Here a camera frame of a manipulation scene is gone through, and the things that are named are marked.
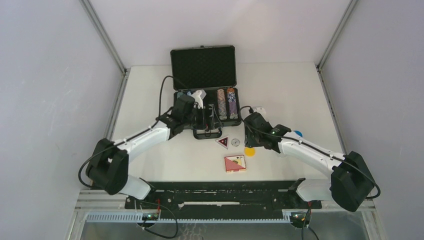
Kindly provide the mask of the yellow round blind button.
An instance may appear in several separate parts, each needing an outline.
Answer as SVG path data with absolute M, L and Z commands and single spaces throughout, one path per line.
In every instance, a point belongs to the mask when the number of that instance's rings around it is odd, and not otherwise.
M 255 148 L 253 148 L 253 147 L 245 147 L 245 148 L 244 148 L 244 154 L 245 154 L 247 157 L 253 157 L 253 156 L 255 156 L 255 154 L 256 154 L 256 149 L 255 149 Z

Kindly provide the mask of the white poker chip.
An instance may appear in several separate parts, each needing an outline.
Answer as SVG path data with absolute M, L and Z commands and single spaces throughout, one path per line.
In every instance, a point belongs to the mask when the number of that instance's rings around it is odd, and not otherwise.
M 233 147 L 238 147 L 240 144 L 241 144 L 241 142 L 240 142 L 240 140 L 239 140 L 238 138 L 233 138 L 233 139 L 231 140 L 231 145 L 232 145 Z

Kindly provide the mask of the red triangular dealer button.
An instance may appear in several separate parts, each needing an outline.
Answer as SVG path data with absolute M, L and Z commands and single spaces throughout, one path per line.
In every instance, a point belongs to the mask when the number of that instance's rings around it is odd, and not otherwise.
M 215 140 L 215 142 L 217 144 L 219 144 L 220 146 L 222 146 L 225 149 L 229 148 L 229 135 L 223 136 L 217 140 Z

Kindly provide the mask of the blue round button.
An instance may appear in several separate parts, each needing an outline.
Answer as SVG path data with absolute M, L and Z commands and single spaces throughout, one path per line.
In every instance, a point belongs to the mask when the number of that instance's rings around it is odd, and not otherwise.
M 300 136 L 301 138 L 303 137 L 303 134 L 302 134 L 300 131 L 295 130 L 294 132 L 295 132 L 298 136 Z

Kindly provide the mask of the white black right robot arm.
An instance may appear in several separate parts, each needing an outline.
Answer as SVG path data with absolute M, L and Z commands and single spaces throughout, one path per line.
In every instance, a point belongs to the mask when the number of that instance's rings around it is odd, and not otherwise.
M 259 112 L 251 113 L 243 122 L 247 140 L 280 155 L 294 157 L 326 176 L 326 180 L 301 180 L 289 194 L 293 207 L 302 208 L 311 201 L 333 200 L 341 208 L 355 212 L 363 201 L 380 196 L 380 186 L 359 153 L 343 154 L 323 148 L 284 125 L 272 126 Z

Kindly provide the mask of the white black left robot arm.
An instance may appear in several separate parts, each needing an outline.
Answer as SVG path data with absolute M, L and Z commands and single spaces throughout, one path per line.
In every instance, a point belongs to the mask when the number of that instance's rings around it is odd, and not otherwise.
M 147 129 L 118 141 L 107 138 L 99 140 L 91 157 L 78 170 L 79 182 L 89 187 L 82 179 L 82 172 L 85 172 L 98 188 L 109 195 L 127 195 L 135 198 L 145 209 L 153 207 L 156 194 L 146 181 L 129 174 L 129 164 L 150 148 L 169 141 L 185 129 L 193 128 L 199 110 L 204 107 L 205 96 L 202 90 L 191 95 L 183 94 L 176 99 L 173 107 L 160 113 Z

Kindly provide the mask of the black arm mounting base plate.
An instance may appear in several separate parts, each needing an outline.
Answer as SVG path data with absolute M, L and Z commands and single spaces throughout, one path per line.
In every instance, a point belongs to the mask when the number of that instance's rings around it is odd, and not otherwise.
M 134 201 L 129 209 L 123 209 L 132 213 L 148 214 L 148 218 L 160 216 L 177 218 L 277 218 L 283 213 L 290 211 L 262 210 L 259 207 L 202 207 L 190 206 L 187 210 L 171 210 L 159 204 L 166 197 L 175 197 L 178 201 L 240 201 L 262 202 L 277 199 L 280 204 L 292 204 L 297 207 L 300 203 L 319 203 L 321 201 L 307 202 L 301 199 L 295 187 L 299 180 L 266 180 L 266 181 L 154 181 L 153 191 L 144 200 L 138 200 L 127 195 L 129 200 Z M 305 212 L 311 209 L 317 212 L 339 212 L 322 211 L 313 209 L 311 206 L 306 210 L 295 210 L 293 212 Z

